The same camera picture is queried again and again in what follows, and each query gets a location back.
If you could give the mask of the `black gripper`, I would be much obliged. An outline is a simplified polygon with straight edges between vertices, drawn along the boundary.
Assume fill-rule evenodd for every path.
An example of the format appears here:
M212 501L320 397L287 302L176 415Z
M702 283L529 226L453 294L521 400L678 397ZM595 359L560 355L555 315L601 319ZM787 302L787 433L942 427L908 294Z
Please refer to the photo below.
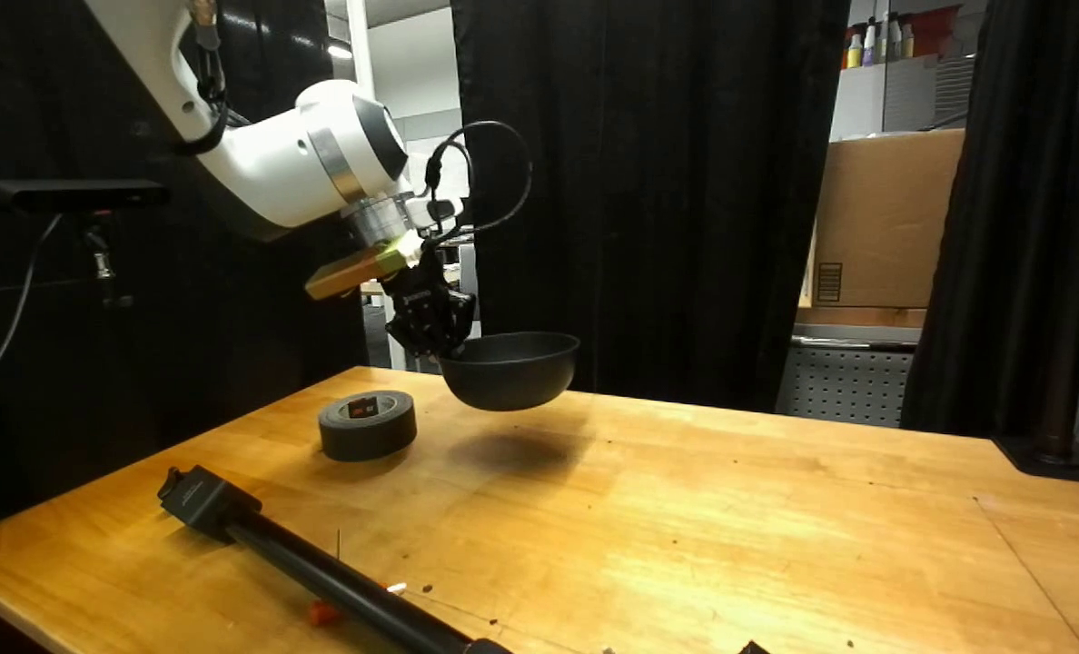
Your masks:
M435 246L426 246L421 262L396 274L386 290L394 300L388 336L411 355L446 355L469 337L477 300L442 277Z

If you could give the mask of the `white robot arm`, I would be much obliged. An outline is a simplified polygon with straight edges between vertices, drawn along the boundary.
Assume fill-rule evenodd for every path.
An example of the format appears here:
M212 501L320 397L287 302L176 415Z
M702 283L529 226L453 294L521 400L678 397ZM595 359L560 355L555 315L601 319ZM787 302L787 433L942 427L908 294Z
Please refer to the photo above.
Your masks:
M373 281L388 336L413 355L452 355L477 302L442 281L442 237L403 186L407 148L380 102L354 80L308 85L289 109L234 128L219 0L85 0L118 54L167 118L179 146L253 216L266 237L350 217L359 246L305 281L316 302Z

